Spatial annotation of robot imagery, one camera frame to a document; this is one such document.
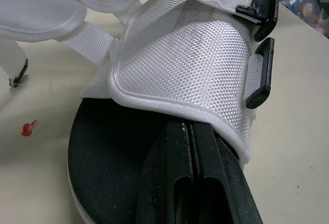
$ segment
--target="black buckle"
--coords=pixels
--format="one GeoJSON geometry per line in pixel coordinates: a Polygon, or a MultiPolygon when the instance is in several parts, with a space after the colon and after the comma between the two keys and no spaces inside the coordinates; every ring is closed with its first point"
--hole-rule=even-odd
{"type": "Polygon", "coordinates": [[[210,124],[168,121],[142,169],[136,224],[262,224],[234,152],[210,124]]]}
{"type": "Polygon", "coordinates": [[[236,12],[258,20],[260,28],[254,40],[264,40],[275,28],[279,18],[279,0],[252,0],[250,7],[237,6],[236,12]]]}
{"type": "Polygon", "coordinates": [[[18,86],[18,84],[21,81],[21,79],[22,79],[24,73],[26,72],[28,66],[29,66],[29,60],[26,59],[25,60],[25,65],[24,65],[23,70],[21,71],[20,75],[17,78],[15,78],[14,81],[12,81],[11,79],[9,79],[9,85],[11,87],[16,88],[18,86]]]}
{"type": "Polygon", "coordinates": [[[264,60],[262,66],[261,84],[260,87],[248,97],[246,102],[246,107],[248,109],[255,109],[259,107],[269,97],[271,91],[274,42],[275,40],[273,38],[267,38],[255,51],[255,53],[260,54],[264,60]]]}

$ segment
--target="white table surface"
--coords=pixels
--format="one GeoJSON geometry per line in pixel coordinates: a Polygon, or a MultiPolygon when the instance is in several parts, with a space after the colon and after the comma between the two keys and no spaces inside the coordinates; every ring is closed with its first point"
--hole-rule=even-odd
{"type": "MultiPolygon", "coordinates": [[[[111,14],[89,10],[86,20],[115,35],[123,29],[111,14]]],[[[272,36],[272,90],[245,175],[264,223],[329,223],[329,40],[283,7],[272,36]]],[[[0,70],[0,223],[80,224],[67,145],[94,67],[56,41],[22,45],[26,85],[10,88],[0,70]],[[33,120],[32,135],[21,136],[33,120]]]]}

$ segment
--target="red plastic piece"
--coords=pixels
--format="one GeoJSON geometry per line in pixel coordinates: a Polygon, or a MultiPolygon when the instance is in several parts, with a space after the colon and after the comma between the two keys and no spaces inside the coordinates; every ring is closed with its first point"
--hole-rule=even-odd
{"type": "Polygon", "coordinates": [[[28,137],[32,134],[32,129],[36,127],[36,125],[38,125],[39,121],[38,120],[34,120],[31,124],[30,123],[26,123],[25,125],[23,125],[23,132],[22,132],[22,136],[24,137],[28,137]]]}

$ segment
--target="plastic bag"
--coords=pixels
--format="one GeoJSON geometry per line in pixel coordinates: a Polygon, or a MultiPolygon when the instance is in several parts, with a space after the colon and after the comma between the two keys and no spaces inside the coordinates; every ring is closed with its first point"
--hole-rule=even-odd
{"type": "Polygon", "coordinates": [[[286,0],[286,7],[309,25],[318,22],[321,10],[317,0],[286,0]]]}
{"type": "Polygon", "coordinates": [[[317,0],[283,0],[281,3],[321,34],[329,37],[329,16],[317,0]]]}

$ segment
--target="black plastic buckle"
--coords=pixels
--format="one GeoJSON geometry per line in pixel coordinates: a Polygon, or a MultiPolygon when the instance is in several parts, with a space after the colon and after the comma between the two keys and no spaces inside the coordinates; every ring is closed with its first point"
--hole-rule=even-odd
{"type": "Polygon", "coordinates": [[[169,121],[144,161],[136,224],[263,223],[238,158],[210,124],[169,121]]]}
{"type": "Polygon", "coordinates": [[[25,74],[25,72],[26,72],[28,66],[29,66],[29,60],[26,59],[26,60],[25,60],[24,67],[23,67],[23,70],[21,71],[20,75],[19,75],[17,78],[15,78],[14,81],[12,81],[11,79],[9,79],[9,85],[10,85],[11,87],[16,88],[16,87],[18,86],[18,84],[19,84],[19,82],[21,81],[22,77],[24,76],[24,74],[25,74]]]}
{"type": "Polygon", "coordinates": [[[236,12],[258,20],[260,28],[254,40],[264,40],[275,28],[279,18],[279,0],[252,0],[250,7],[237,6],[236,12]]]}
{"type": "Polygon", "coordinates": [[[269,97],[271,91],[274,43],[275,40],[273,38],[267,38],[255,51],[256,54],[260,54],[264,59],[260,87],[248,97],[246,102],[246,107],[248,109],[255,109],[259,107],[269,97]]]}

